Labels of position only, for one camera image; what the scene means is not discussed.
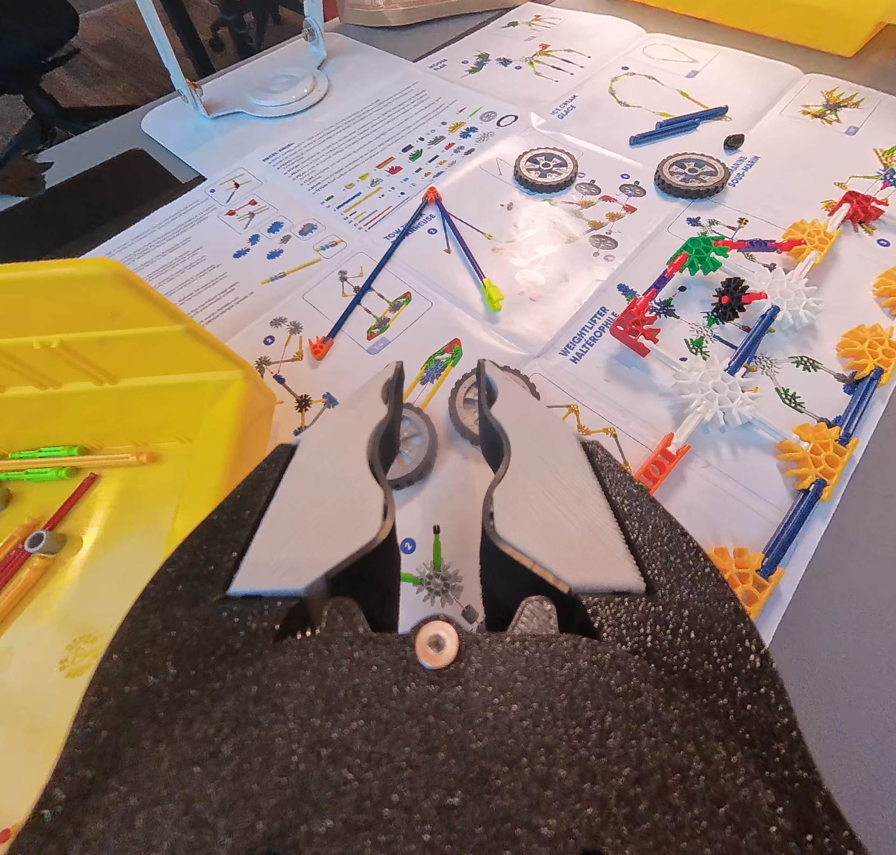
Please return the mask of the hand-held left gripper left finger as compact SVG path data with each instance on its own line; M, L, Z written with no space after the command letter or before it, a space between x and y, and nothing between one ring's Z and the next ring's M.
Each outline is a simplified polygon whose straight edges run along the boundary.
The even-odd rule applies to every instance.
M389 363L297 437L230 582L231 597L351 598L375 632L399 625L400 554L389 468L399 450L404 369Z

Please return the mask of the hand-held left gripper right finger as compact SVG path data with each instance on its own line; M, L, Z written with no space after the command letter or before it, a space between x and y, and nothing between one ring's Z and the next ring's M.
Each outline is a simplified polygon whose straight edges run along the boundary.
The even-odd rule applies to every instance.
M477 363L476 392L479 447L494 474L479 553L486 629L508 631L533 597L553 608L559 631L595 635L587 597L648 592L596 460L571 425L494 362Z

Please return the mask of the colourful construction toy model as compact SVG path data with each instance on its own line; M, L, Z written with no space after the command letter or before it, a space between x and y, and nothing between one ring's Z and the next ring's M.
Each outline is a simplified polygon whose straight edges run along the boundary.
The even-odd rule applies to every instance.
M747 427L767 436L795 491L763 548L716 547L709 557L750 618L784 575L783 564L817 508L832 498L857 451L857 432L894 373L894 328L862 323L838 337L842 369L791 353L787 336L821 318L810 273L847 226L871 226L888 198L846 190L821 220L776 238L743 238L734 223L687 215L688 237L643 291L619 284L625 307L611 335L671 374L684 415L633 474L655 494L699 428Z

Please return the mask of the pile of colourful rods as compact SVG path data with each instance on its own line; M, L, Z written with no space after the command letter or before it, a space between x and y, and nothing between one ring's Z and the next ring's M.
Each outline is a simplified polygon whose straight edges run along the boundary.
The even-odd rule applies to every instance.
M6 622L43 581L69 543L62 525L99 481L99 470L150 465L151 451L100 454L86 446L46 446L2 456L1 480L44 483L79 478L48 517L28 517L2 540L1 621Z

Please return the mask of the grey desk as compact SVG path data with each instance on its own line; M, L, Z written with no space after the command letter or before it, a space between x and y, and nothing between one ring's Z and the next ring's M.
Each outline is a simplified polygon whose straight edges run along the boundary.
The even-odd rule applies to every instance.
M548 1L894 93L892 26L841 57L626 0ZM891 402L770 641L814 760L872 853L894 853L894 445Z

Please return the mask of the small black toy wheel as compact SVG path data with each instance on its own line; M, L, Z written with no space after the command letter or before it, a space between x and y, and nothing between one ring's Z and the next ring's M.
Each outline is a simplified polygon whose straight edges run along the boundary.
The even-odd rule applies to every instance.
M653 182L663 194L693 201L720 194L729 179L730 170L719 158L680 153L660 160Z
M579 163L575 155L559 147L541 146L518 155L512 177L529 193L553 195L569 189L578 173Z
M387 478L393 491L425 480L434 468L438 438L429 415L408 402L402 405L399 451Z
M529 376L510 366L500 366L508 377L537 400L540 394ZM479 447L478 389L476 369L464 373L454 384L449 396L449 416L455 430L472 446Z

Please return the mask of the printed instruction sheet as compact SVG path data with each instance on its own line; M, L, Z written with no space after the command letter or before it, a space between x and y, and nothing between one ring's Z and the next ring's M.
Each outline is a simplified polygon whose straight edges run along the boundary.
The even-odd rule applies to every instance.
M635 473L684 411L668 370L610 333L618 285L655 280L688 232L687 215L776 238L821 220L846 190L888 198L871 226L847 226L810 273L820 320L787 336L791 353L842 369L835 344L862 323L894 328L894 95L762 56L613 17L509 12L383 79L365 95L318 106L209 174L200 191L98 246L218 336L275 392L272 441L328 419L383 365L401 360L405 401L438 438L434 468L398 491L400 624L446 613L484 629L474 516L487 487L478 448L449 416L454 384L485 357L532 379L540 400L582 441ZM728 106L723 119L638 147L656 122ZM732 133L743 147L723 149ZM564 192L513 179L519 154L575 155ZM724 190L689 201L653 179L672 154L712 155ZM414 211L436 187L473 255L504 294L490 310L430 207L376 278L325 358L326 335ZM875 396L833 496L804 526L756 618L769 640L894 390ZM709 552L763 548L792 503L787 464L747 427L699 428L655 495Z

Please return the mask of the blue rod V-shaped assembly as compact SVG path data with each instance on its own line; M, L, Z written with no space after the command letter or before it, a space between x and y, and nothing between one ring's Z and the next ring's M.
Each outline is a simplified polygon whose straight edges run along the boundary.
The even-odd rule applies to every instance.
M364 278L363 284L358 288L349 305L335 321L330 331L326 335L317 336L308 342L310 354L314 360L321 361L325 358L326 354L333 346L336 336L342 331L344 325L349 321L351 314L356 308L359 308L361 306L365 295L373 288L373 283L376 278L385 269L391 258L395 255L396 251L398 251L402 243L409 237L410 233L414 231L415 227L420 221L420 218L430 207L434 208L438 212L438 215L442 219L442 226L445 235L448 238L455 239L457 246L460 248L461 252L469 263L469 266L474 273L480 288L482 289L482 294L487 307L494 312L498 312L502 309L504 294L499 289L499 287L485 275L482 267L476 260L476 257L473 255L469 245L466 243L463 235L457 228L453 216L449 211L447 211L439 191L436 189L436 187L430 187L424 192L421 198L420 206L411 215L409 221L400 228L395 240L392 242L392 244L390 244L384 255L375 265L375 268L371 271L371 273Z

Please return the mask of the blue rod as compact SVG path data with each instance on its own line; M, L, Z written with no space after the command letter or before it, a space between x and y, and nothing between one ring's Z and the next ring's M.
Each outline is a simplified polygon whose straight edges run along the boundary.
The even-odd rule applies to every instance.
M664 119L656 122L655 127L651 130L632 134L629 137L629 146L638 147L646 144L653 144L670 137L691 133L697 130L701 124L723 119L727 114L728 106L722 105L670 119Z

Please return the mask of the white stand base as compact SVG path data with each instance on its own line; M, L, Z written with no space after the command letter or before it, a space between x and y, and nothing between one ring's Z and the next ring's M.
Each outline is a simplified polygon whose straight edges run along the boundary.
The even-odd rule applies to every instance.
M327 92L365 95L383 79L414 66L398 56L323 29L322 0L305 0L302 34L204 81L191 81L152 0L135 0L175 94L140 119L142 132L197 172L212 171L252 152L263 123L311 110Z

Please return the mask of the black office chair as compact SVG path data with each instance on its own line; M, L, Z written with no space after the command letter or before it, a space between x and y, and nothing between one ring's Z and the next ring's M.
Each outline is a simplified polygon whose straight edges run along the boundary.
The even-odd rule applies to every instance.
M67 0L1 0L2 95L14 93L18 74L43 74L79 30L79 13Z

